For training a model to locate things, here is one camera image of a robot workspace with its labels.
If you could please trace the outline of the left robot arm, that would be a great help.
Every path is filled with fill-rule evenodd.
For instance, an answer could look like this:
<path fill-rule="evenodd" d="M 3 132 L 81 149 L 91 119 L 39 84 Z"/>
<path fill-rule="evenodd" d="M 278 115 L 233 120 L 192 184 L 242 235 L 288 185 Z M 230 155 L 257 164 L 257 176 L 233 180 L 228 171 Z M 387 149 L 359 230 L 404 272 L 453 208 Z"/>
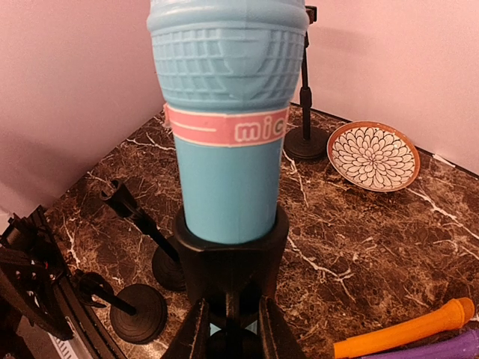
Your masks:
<path fill-rule="evenodd" d="M 54 291 L 66 270 L 42 206 L 28 217 L 8 219 L 1 234 L 1 298 L 62 341 L 74 338 Z"/>

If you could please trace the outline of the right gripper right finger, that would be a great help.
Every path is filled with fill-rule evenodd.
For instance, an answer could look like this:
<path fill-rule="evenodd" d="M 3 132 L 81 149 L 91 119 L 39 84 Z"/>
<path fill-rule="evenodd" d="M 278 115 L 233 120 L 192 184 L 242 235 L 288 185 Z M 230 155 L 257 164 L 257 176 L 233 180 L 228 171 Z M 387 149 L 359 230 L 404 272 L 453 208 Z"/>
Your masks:
<path fill-rule="evenodd" d="M 264 358 L 306 359 L 273 299 L 266 296 L 261 298 L 258 323 Z"/>

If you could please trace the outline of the black stand of purple microphone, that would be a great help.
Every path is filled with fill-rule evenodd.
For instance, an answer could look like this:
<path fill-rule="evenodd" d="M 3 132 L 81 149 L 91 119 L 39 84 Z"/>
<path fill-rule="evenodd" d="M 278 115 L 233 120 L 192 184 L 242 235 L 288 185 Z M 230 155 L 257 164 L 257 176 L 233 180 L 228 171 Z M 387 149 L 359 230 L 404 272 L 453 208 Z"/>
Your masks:
<path fill-rule="evenodd" d="M 114 332 L 124 341 L 144 345 L 164 330 L 168 310 L 162 294 L 146 284 L 132 284 L 115 293 L 109 282 L 96 272 L 75 270 L 74 287 L 79 300 L 89 306 L 110 306 Z"/>

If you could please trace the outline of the blue microphone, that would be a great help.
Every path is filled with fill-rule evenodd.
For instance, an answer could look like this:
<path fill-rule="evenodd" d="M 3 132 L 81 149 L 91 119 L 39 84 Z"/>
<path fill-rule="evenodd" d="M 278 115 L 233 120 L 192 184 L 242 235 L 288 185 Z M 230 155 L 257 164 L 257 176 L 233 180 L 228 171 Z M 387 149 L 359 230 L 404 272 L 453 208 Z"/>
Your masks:
<path fill-rule="evenodd" d="M 147 28 L 197 237 L 237 245 L 271 230 L 308 24 L 303 1 L 151 2 Z"/>

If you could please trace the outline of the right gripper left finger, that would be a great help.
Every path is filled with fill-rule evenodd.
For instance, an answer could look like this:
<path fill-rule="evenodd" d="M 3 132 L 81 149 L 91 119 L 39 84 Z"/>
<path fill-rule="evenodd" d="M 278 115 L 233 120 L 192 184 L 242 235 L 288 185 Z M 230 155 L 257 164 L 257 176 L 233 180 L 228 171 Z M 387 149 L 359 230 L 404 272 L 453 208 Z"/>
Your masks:
<path fill-rule="evenodd" d="M 162 359 L 204 359 L 210 337 L 210 308 L 197 300 L 183 320 Z"/>

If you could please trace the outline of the orange microphone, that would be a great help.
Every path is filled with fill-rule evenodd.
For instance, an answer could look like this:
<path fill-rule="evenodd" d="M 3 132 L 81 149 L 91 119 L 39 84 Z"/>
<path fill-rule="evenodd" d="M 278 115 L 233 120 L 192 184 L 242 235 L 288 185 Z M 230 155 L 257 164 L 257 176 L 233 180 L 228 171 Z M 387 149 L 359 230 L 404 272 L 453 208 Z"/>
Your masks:
<path fill-rule="evenodd" d="M 461 329 L 475 314 L 470 298 L 451 299 L 438 310 L 333 345 L 335 358 L 357 358 L 403 346 L 443 331 Z"/>

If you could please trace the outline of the purple microphone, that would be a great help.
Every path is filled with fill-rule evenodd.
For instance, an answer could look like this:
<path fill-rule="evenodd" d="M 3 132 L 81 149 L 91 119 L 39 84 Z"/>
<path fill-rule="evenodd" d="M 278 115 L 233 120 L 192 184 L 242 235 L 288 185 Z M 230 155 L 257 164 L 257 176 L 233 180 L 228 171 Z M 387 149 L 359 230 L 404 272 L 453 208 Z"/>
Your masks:
<path fill-rule="evenodd" d="M 385 354 L 369 355 L 373 359 L 469 359 L 478 356 L 478 329 L 467 331 L 453 339 L 426 346 Z"/>

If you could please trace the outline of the black stand of blue microphone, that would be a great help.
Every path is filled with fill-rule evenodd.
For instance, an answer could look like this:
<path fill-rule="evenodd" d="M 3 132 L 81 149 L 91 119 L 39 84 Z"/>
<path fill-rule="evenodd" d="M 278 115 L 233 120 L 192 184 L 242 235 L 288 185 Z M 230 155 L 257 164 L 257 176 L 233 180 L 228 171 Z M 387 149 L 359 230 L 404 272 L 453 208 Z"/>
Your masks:
<path fill-rule="evenodd" d="M 276 209 L 272 229 L 240 245 L 208 242 L 176 214 L 174 238 L 193 305 L 204 299 L 210 308 L 210 337 L 205 358 L 264 358 L 259 332 L 259 302 L 275 300 L 279 265 L 289 232 L 287 213 Z"/>

